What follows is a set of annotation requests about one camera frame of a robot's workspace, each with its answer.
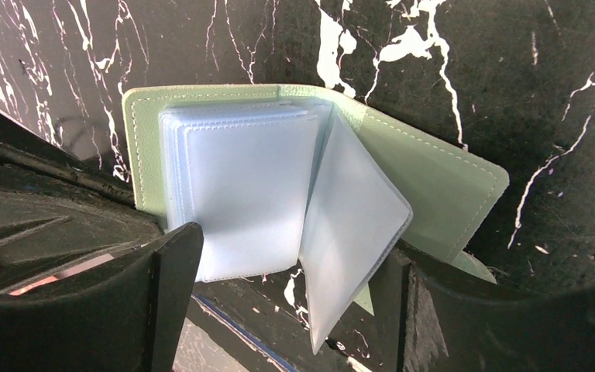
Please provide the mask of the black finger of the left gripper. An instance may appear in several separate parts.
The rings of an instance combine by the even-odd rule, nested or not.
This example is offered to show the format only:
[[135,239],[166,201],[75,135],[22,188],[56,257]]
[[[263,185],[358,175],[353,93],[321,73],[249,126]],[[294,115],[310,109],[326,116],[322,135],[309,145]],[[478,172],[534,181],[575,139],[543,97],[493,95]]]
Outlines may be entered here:
[[124,184],[0,114],[0,294],[159,235]]

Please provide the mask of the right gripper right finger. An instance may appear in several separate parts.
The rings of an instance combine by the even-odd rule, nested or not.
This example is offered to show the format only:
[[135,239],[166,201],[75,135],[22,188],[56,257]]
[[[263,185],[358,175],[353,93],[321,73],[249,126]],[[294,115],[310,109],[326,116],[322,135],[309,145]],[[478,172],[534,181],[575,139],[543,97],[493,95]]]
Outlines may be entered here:
[[595,371],[595,285],[512,291],[399,242],[379,268],[391,371]]

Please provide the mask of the mint green card holder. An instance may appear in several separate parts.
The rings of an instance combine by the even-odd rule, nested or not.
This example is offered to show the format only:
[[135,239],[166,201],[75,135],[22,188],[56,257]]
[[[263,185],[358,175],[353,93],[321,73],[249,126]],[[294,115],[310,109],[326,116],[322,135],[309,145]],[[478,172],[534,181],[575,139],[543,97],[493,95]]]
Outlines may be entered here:
[[132,88],[122,111],[137,209],[204,233],[198,282],[300,264],[311,348],[404,240],[450,264],[506,170],[337,91]]

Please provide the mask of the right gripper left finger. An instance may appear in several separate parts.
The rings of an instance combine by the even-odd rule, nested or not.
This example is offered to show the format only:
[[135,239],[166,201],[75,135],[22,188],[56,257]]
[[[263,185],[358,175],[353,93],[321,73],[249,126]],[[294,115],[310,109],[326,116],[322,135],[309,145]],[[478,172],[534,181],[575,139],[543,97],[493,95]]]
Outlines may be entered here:
[[170,371],[204,236],[189,222],[18,296],[0,294],[0,371]]

